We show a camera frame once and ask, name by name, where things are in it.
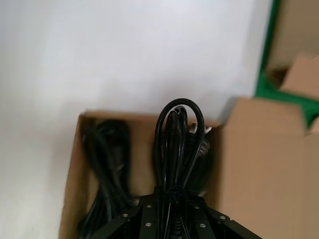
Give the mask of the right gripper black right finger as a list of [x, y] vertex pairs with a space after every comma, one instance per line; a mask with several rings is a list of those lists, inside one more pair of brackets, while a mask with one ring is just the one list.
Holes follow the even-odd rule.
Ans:
[[252, 232], [209, 208], [202, 197], [178, 198], [179, 239], [251, 239]]

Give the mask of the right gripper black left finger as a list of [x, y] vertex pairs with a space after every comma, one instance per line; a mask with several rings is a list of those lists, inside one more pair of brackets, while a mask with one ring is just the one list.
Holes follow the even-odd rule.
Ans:
[[95, 239], [158, 239], [160, 191], [140, 197], [137, 206], [121, 211], [93, 234]]

